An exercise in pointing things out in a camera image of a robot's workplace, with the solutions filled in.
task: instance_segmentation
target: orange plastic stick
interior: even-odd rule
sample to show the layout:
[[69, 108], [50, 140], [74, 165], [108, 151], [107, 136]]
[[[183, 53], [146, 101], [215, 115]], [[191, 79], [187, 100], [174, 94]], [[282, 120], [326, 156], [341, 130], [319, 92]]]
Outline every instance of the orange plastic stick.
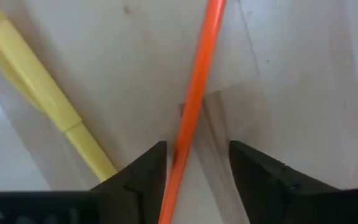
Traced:
[[191, 142], [196, 132], [203, 95], [208, 83], [208, 73], [213, 60], [214, 47], [218, 39], [225, 4], [226, 0], [209, 0], [206, 9], [193, 76], [188, 89], [185, 111], [175, 145], [173, 167], [160, 214], [160, 224], [172, 223], [180, 184], [185, 173]]

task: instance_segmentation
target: yellow highlighter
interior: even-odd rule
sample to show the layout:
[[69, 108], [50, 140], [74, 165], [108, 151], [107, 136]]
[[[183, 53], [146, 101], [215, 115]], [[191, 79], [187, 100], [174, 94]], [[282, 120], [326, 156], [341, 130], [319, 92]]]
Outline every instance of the yellow highlighter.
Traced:
[[2, 10], [0, 71], [37, 109], [49, 116], [100, 181], [110, 178], [117, 172], [82, 123], [74, 107]]

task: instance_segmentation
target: black plastic jaw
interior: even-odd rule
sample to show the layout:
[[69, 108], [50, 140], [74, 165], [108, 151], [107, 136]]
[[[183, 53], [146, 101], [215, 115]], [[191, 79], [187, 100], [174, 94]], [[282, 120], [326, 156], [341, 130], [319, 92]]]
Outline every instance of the black plastic jaw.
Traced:
[[239, 141], [229, 157], [251, 224], [358, 223], [358, 190], [339, 190]]
[[157, 224], [166, 166], [159, 142], [89, 192], [0, 193], [0, 223]]

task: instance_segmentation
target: orange rod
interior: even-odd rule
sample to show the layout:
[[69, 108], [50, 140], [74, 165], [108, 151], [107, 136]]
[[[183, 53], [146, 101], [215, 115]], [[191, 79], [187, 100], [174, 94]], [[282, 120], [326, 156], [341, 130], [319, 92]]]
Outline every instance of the orange rod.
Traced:
[[208, 84], [208, 73], [211, 68], [214, 47], [218, 40], [219, 30], [222, 24], [225, 4], [226, 0], [209, 0], [206, 8], [203, 29], [196, 53], [195, 67], [188, 89], [185, 111], [175, 144], [175, 158], [173, 160], [168, 189], [165, 192], [160, 214], [160, 224], [172, 223], [173, 212], [175, 210], [183, 174], [185, 173], [191, 142], [196, 132], [203, 95]]

